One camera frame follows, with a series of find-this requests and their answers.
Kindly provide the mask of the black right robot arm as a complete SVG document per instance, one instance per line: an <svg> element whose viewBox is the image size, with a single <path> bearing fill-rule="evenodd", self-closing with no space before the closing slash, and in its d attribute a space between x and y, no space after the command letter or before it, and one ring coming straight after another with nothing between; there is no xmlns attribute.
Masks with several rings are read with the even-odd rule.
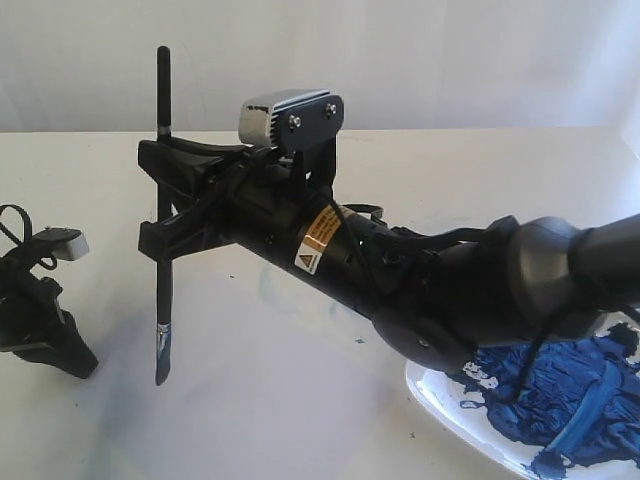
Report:
<svg viewBox="0 0 640 480"><path fill-rule="evenodd" d="M170 369L174 260L236 244L368 319L407 359L447 373L482 347L581 340L610 312L638 318L639 220L577 228L507 216L422 235L332 195L336 148L307 152L143 140L158 218L139 250L156 264L157 377Z"/></svg>

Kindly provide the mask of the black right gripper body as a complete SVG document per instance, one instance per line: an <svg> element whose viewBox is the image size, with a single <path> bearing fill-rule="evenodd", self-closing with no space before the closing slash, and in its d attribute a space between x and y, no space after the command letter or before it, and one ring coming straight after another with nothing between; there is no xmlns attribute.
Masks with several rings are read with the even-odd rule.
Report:
<svg viewBox="0 0 640 480"><path fill-rule="evenodd" d="M202 175L205 250L237 244L336 300L377 300L370 221L333 197L336 152L235 149Z"/></svg>

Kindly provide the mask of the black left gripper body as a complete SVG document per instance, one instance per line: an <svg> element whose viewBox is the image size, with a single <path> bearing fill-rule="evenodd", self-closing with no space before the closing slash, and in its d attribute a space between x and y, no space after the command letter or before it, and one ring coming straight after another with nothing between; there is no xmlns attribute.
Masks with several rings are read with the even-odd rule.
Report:
<svg viewBox="0 0 640 480"><path fill-rule="evenodd" d="M32 267L19 249L1 258L1 351L58 354L70 332L58 304L62 288L52 278L34 276Z"/></svg>

